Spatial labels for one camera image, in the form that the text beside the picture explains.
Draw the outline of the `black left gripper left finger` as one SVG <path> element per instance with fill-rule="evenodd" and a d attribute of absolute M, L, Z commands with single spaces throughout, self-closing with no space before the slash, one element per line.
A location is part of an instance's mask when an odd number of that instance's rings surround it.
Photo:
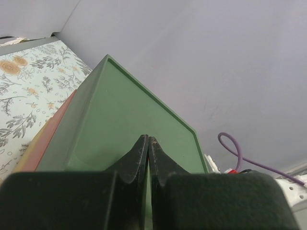
<path fill-rule="evenodd" d="M 19 172 L 0 187 L 3 230 L 142 230 L 149 137 L 104 171 Z"/>

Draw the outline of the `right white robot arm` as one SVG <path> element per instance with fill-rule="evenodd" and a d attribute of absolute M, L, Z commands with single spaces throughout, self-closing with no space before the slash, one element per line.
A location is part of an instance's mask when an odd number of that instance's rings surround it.
<path fill-rule="evenodd" d="M 307 174 L 280 176 L 275 181 L 294 212 L 307 209 Z"/>

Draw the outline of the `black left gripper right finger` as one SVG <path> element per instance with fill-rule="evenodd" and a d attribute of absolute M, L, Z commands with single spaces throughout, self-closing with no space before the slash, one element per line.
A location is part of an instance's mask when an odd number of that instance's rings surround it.
<path fill-rule="evenodd" d="M 149 138 L 155 230 L 297 230 L 280 186 L 259 172 L 189 173 Z"/>

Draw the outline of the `green drawer box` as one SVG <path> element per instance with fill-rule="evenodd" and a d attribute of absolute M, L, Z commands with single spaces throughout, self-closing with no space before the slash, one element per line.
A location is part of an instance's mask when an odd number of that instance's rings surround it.
<path fill-rule="evenodd" d="M 141 135 L 190 173 L 207 173 L 196 131 L 111 56 L 75 92 L 37 171 L 102 171 Z"/>

